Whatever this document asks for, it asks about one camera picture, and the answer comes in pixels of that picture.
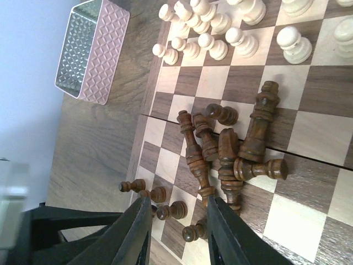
light square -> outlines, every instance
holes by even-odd
[[[196,96],[222,99],[230,66],[205,66],[202,68]]]
[[[194,208],[196,204],[196,197],[187,193],[186,191],[178,188],[177,186],[173,186],[172,196],[170,197],[170,205],[177,200],[181,200],[185,202],[186,207],[188,208],[188,214],[185,218],[179,219],[179,221],[184,226],[191,225],[192,215],[194,213]]]
[[[265,66],[259,93],[265,81],[275,81],[279,84],[278,96],[281,99],[277,107],[298,110],[309,68],[310,65]]]
[[[244,140],[248,127],[250,124],[250,114],[253,112],[254,105],[248,103],[232,102],[232,101],[221,101],[221,106],[223,107],[232,107],[238,112],[238,120],[233,126],[224,126],[219,122],[216,122],[215,132],[220,133],[225,128],[233,128],[234,131],[238,134],[239,139]]]
[[[342,166],[352,134],[353,118],[298,112],[287,150]]]
[[[353,172],[340,169],[328,216],[353,226]]]
[[[353,15],[323,20],[312,65],[353,65],[352,59],[344,59],[337,55],[337,44],[333,35],[336,26],[348,17],[353,17]]]
[[[157,92],[174,93],[175,86],[179,76],[180,66],[163,67],[159,74],[158,83],[156,86]]]
[[[194,105],[194,100],[195,97],[173,95],[168,120],[173,121],[175,123],[179,123],[177,121],[179,111],[186,110],[188,113],[191,113],[192,105]]]
[[[245,30],[244,34],[252,35],[259,42],[257,52],[249,58],[241,57],[237,54],[237,48],[234,49],[231,65],[265,65],[267,55],[270,50],[271,40],[274,34],[275,27]]]
[[[170,183],[174,183],[180,156],[161,148],[159,152],[156,174]]]
[[[283,10],[282,3],[278,13],[276,25],[294,24],[299,22],[323,19],[328,2],[328,0],[314,0],[308,10],[297,17],[290,17],[287,15],[287,13]]]
[[[274,195],[264,236],[314,262],[326,215]]]

chess piece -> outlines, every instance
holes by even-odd
[[[200,183],[201,189],[198,193],[202,197],[202,203],[207,207],[208,196],[215,194],[216,190],[214,186],[210,186],[208,180],[210,165],[204,160],[202,149],[195,140],[193,133],[195,128],[191,122],[191,115],[186,110],[182,110],[179,112],[177,120],[181,127],[180,132],[185,135],[186,139],[186,162],[190,171]]]
[[[173,202],[171,206],[164,205],[157,209],[157,217],[159,220],[166,220],[170,218],[182,219],[188,214],[188,207],[185,202]]]
[[[196,128],[196,137],[202,138],[202,156],[206,161],[214,161],[218,158],[218,145],[212,138],[212,128],[207,119],[201,113],[195,113],[192,116]]]
[[[255,163],[237,157],[233,169],[234,175],[239,181],[248,181],[263,175],[272,179],[287,179],[288,176],[288,166],[284,159],[273,159],[266,163]]]
[[[225,126],[234,125],[238,120],[238,112],[232,107],[222,107],[218,104],[210,104],[206,107],[206,115],[212,119],[218,120]]]
[[[174,49],[165,49],[165,47],[161,44],[155,44],[152,49],[154,55],[158,56],[159,58],[163,57],[165,63],[169,65],[175,65],[178,61],[179,54]]]
[[[353,17],[342,20],[335,29],[336,53],[346,59],[353,58]]]
[[[208,0],[190,0],[190,5],[204,22],[211,21],[217,13],[216,5],[210,4]]]
[[[304,62],[309,58],[313,46],[307,38],[293,26],[287,26],[278,33],[277,43],[283,50],[285,59],[291,64]]]
[[[150,197],[155,203],[164,203],[167,197],[164,187],[156,187],[151,191],[141,190],[138,194],[140,197]]]
[[[221,189],[227,197],[227,204],[237,213],[240,210],[240,191],[243,182],[234,176],[234,162],[239,151],[238,135],[232,128],[223,129],[218,142],[218,158],[221,168],[218,170],[218,179]]]
[[[224,59],[228,53],[228,46],[222,40],[215,40],[209,33],[203,33],[199,36],[199,45],[210,52],[210,56],[220,61]]]
[[[232,26],[232,20],[227,14],[216,14],[211,20],[211,27],[215,34],[222,35]]]
[[[244,32],[237,27],[228,29],[226,41],[235,47],[237,54],[244,58],[253,56],[259,48],[258,41],[252,35],[245,35]]]
[[[289,17],[302,15],[314,0],[282,0],[282,8]]]
[[[195,59],[200,54],[200,47],[197,43],[186,43],[186,40],[180,37],[172,39],[172,47],[177,51],[182,51],[190,59]]]
[[[264,18],[266,14],[266,6],[263,0],[227,0],[231,6],[236,5],[243,20],[248,25],[256,25]]]
[[[129,192],[133,190],[134,192],[139,192],[146,188],[146,183],[143,179],[136,179],[132,183],[129,181],[123,181],[119,184],[119,190],[121,192]]]
[[[238,156],[257,163],[263,163],[266,151],[265,135],[270,123],[274,120],[274,111],[280,98],[278,84],[265,81],[261,92],[256,96],[256,103],[250,117],[253,119],[250,132],[240,146]]]
[[[207,219],[197,221],[196,225],[190,225],[183,229],[183,239],[186,242],[193,242],[197,239],[207,239]]]

brown chess piece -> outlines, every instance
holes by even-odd
[[[143,179],[136,179],[132,183],[129,181],[123,181],[119,184],[119,190],[121,192],[129,192],[133,190],[134,192],[139,192],[146,188],[146,183]]]
[[[221,189],[227,197],[227,204],[239,214],[240,191],[243,182],[234,176],[234,162],[239,151],[238,135],[232,128],[223,129],[218,142],[218,158],[221,168],[218,170],[218,179],[221,181]]]
[[[218,158],[218,145],[212,138],[212,128],[209,126],[207,119],[200,112],[192,116],[194,126],[196,128],[196,137],[202,138],[202,156],[206,161],[214,161]]]
[[[190,225],[183,229],[183,239],[186,242],[193,242],[199,238],[207,239],[207,219],[197,221],[196,225]]]
[[[218,104],[210,104],[206,107],[206,115],[212,119],[218,120],[225,126],[234,125],[238,120],[238,112],[232,107],[222,107]]]
[[[191,122],[191,115],[186,110],[182,110],[179,112],[177,120],[181,127],[180,132],[185,135],[186,139],[186,162],[190,171],[200,183],[201,189],[198,193],[202,196],[204,206],[207,206],[208,196],[215,194],[216,190],[214,186],[210,186],[208,181],[210,165],[204,160],[202,149],[195,140],[193,133],[195,128]]]
[[[261,92],[256,96],[255,108],[250,115],[253,124],[240,147],[238,156],[257,163],[264,162],[266,131],[274,120],[274,111],[280,102],[277,94],[278,84],[273,81],[266,81],[261,88]]]
[[[262,175],[266,175],[272,179],[286,179],[288,166],[284,159],[273,159],[268,160],[266,163],[255,163],[237,157],[234,162],[234,175],[239,181],[248,181]]]
[[[166,220],[170,218],[182,219],[188,214],[188,207],[185,202],[180,200],[173,202],[171,206],[164,205],[157,209],[157,217],[159,220]]]
[[[141,190],[138,194],[140,197],[150,197],[155,203],[164,203],[167,197],[164,187],[156,187],[151,191]]]

dark square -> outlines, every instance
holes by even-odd
[[[175,94],[191,97],[196,96],[201,71],[202,66],[181,67],[176,82]]]
[[[265,66],[231,66],[222,100],[255,103]]]
[[[275,193],[327,214],[339,168],[289,154],[284,159],[289,174],[277,182]]]
[[[289,63],[284,58],[283,50],[277,44],[277,40],[276,40],[277,35],[281,31],[281,29],[283,29],[287,26],[296,27],[298,29],[298,31],[302,34],[302,37],[307,38],[311,42],[311,44],[313,45],[313,51],[312,51],[310,57],[308,59],[306,59],[304,62],[298,64],[298,65],[310,65],[311,60],[313,58],[314,51],[315,51],[316,42],[318,40],[318,36],[320,33],[321,24],[322,24],[322,19],[301,22],[301,23],[296,23],[296,24],[287,24],[287,25],[276,26],[275,30],[274,30],[273,37],[272,37],[271,45],[270,45],[270,51],[267,56],[266,65],[291,65],[291,63]]]

white rook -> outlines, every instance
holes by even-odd
[[[283,50],[285,59],[294,65],[309,58],[313,46],[307,38],[293,26],[287,26],[278,33],[277,43]]]

